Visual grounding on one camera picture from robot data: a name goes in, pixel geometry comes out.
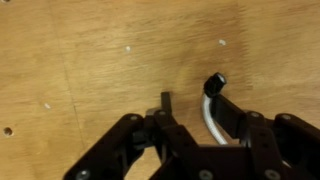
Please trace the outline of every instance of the wood grain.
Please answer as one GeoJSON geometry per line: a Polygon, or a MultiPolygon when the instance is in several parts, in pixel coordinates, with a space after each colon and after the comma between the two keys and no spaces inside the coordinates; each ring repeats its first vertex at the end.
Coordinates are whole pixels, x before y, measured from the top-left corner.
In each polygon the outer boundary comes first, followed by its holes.
{"type": "MultiPolygon", "coordinates": [[[[201,144],[202,85],[221,72],[224,94],[272,118],[320,127],[320,3],[316,0],[0,3],[0,179],[61,179],[123,114],[159,107],[201,144]],[[225,40],[226,45],[219,44],[225,40]]],[[[153,149],[127,179],[148,179],[153,149]]]]}

